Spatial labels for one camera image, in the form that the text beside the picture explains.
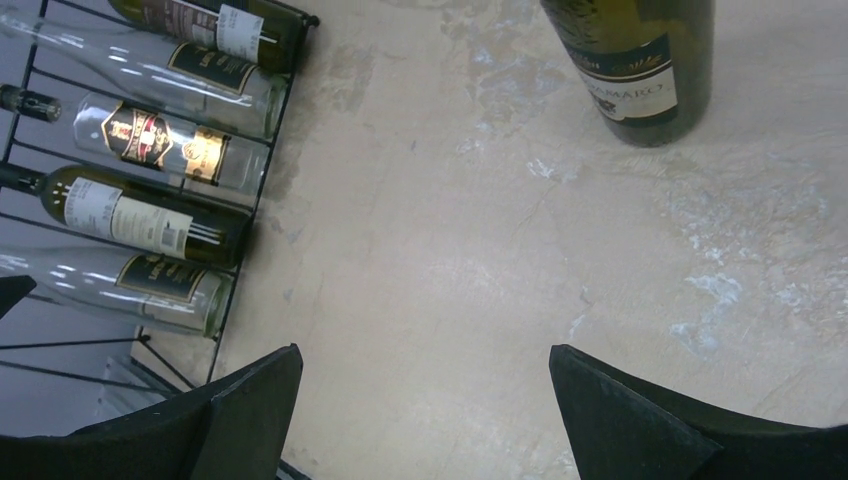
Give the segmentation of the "dark green labelled wine bottle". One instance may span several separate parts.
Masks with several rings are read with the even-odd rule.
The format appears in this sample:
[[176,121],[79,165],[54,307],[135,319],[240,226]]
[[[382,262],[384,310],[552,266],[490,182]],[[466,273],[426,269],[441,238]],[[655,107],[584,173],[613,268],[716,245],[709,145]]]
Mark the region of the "dark green labelled wine bottle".
[[116,0],[125,19],[250,61],[275,74],[295,70],[305,15],[280,1]]

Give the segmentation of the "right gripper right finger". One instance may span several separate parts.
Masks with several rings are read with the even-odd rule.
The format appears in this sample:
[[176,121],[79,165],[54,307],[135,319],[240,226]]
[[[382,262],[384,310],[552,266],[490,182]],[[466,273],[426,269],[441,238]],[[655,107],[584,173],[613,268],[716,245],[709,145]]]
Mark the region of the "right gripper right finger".
[[554,345],[549,371],[584,479],[844,479],[847,428],[723,409]]

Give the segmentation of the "square clear liquor bottle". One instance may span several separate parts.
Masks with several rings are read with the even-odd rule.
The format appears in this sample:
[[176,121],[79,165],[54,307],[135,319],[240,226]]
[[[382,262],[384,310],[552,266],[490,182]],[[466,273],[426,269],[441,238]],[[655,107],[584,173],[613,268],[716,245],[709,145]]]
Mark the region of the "square clear liquor bottle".
[[1,108],[35,120],[39,132],[67,128],[87,152],[245,195],[257,193],[270,153],[258,142],[93,92],[76,101],[3,84]]

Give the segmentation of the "clear wine bottle dark label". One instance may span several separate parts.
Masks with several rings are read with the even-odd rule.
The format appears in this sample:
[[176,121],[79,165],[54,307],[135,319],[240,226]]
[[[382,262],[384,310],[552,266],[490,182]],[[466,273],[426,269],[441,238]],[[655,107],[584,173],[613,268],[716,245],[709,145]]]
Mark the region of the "clear wine bottle dark label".
[[284,79],[224,52],[134,29],[86,29],[1,5],[1,32],[52,50],[126,96],[209,126],[269,140]]

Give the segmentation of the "dark green bottle back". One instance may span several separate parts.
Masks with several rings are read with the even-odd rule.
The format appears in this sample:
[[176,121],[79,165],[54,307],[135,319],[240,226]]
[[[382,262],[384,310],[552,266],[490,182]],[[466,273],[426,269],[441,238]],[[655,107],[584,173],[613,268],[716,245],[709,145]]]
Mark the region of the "dark green bottle back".
[[712,90],[714,0],[544,1],[611,132],[640,147],[687,135]]

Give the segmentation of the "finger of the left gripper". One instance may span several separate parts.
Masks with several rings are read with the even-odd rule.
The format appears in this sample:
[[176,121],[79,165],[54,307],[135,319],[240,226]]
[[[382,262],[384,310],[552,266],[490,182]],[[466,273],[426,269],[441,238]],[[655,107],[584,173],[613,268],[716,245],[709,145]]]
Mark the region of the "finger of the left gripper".
[[37,286],[28,275],[7,276],[0,280],[0,319]]

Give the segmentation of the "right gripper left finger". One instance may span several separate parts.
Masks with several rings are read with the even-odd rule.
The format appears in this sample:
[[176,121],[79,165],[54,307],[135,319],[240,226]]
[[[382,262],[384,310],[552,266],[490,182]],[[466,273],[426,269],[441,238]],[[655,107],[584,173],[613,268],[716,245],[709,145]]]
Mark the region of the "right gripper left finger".
[[67,436],[2,436],[1,476],[274,479],[303,367],[291,344],[202,387]]

